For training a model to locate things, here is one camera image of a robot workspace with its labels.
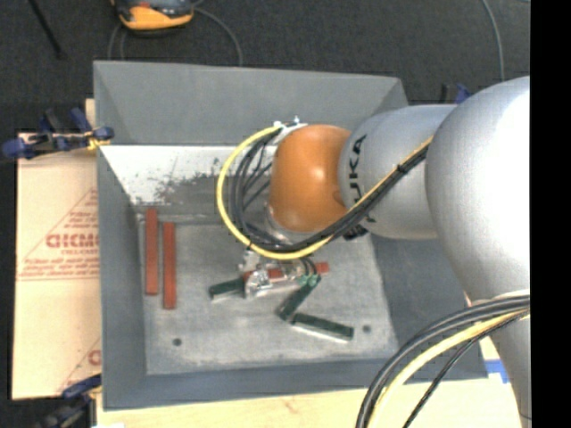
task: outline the orange device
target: orange device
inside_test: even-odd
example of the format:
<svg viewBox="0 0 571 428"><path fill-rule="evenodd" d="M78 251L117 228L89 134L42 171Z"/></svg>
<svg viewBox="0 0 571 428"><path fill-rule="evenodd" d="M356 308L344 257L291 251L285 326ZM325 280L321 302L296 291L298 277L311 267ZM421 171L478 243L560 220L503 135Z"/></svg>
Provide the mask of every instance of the orange device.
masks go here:
<svg viewBox="0 0 571 428"><path fill-rule="evenodd" d="M181 28L193 18L190 0L111 0L125 27L139 33Z"/></svg>
<svg viewBox="0 0 571 428"><path fill-rule="evenodd" d="M319 231L347 211L337 165L351 132L316 124L288 135L277 148L269 185L269 214L294 232Z"/></svg>

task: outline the cable bundle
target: cable bundle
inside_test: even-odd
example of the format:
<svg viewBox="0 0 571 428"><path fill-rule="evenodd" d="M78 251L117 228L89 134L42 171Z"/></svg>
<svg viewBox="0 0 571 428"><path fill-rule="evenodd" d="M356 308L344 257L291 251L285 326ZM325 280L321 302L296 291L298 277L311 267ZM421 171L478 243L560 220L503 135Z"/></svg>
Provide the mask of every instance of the cable bundle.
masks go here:
<svg viewBox="0 0 571 428"><path fill-rule="evenodd" d="M379 421L383 407L397 387L409 380L427 362L459 345L411 412L404 427L410 426L440 381L473 344L529 315L530 295L514 295L479 303L422 330L402 346L377 374L362 402L356 428L373 426L375 421ZM435 339L439 341L430 345ZM406 360L410 362L402 367Z"/></svg>
<svg viewBox="0 0 571 428"><path fill-rule="evenodd" d="M369 214L373 207L402 177L425 159L428 146L432 141L432 137L428 138L418 149L396 165L334 224L298 243L290 243L286 240L279 240L248 223L244 218L244 212L252 201L269 186L269 181L264 183L246 200L246 196L253 186L271 168L271 162L262 167L266 147L274 144L276 139L283 135L283 132L295 131L300 127L301 125L297 123L288 126L269 127L245 139L227 158L218 178L216 202L222 220L238 241L247 246L248 249L270 259L300 259L311 255L325 244L348 233ZM223 200L224 181L234 161L249 146L250 148L238 164L229 188L228 213ZM252 173L248 174L256 158L258 158L258 162Z"/></svg>

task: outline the cardboard sheet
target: cardboard sheet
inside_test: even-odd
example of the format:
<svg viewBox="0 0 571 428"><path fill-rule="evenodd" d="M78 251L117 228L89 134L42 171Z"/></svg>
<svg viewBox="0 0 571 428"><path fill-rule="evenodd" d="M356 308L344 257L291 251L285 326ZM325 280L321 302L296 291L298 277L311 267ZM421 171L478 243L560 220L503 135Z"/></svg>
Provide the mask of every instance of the cardboard sheet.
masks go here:
<svg viewBox="0 0 571 428"><path fill-rule="evenodd" d="M12 398L101 371L95 152L19 161Z"/></svg>

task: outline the kuka logo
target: kuka logo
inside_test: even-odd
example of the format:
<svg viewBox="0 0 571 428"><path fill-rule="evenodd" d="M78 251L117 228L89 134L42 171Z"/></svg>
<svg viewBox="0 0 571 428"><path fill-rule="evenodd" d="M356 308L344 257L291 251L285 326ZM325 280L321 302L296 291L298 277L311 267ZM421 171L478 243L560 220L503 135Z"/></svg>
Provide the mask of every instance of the kuka logo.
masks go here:
<svg viewBox="0 0 571 428"><path fill-rule="evenodd" d="M361 138L353 143L352 152L355 156L354 158L349 158L349 179L351 180L349 183L349 187L354 191L355 198L353 200L358 202L361 197L363 196L363 192L360 190L359 186L359 171L357 171L357 167L359 166L360 161L360 147L363 144L363 141L367 137L367 134L363 135ZM370 217L369 214L365 216L365 219L368 222L377 222L374 218Z"/></svg>
<svg viewBox="0 0 571 428"><path fill-rule="evenodd" d="M74 234L53 234L46 236L46 246L52 249L65 249L70 247L98 247L99 235L90 233L84 235Z"/></svg>

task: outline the clamp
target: clamp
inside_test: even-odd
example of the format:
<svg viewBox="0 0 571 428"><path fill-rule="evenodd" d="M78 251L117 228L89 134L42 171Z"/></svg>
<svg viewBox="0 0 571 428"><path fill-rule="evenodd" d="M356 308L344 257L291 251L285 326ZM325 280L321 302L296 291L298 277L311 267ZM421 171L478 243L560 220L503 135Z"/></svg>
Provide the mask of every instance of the clamp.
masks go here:
<svg viewBox="0 0 571 428"><path fill-rule="evenodd" d="M93 129L85 113L80 108L73 108L70 117L79 130L79 135L58 135L55 128L62 125L54 113L47 110L39 121L39 131L29 136L8 140L2 144L4 157L10 159L33 159L39 155L55 152L67 152L73 149L94 149L100 144L110 141L115 132L111 127Z"/></svg>

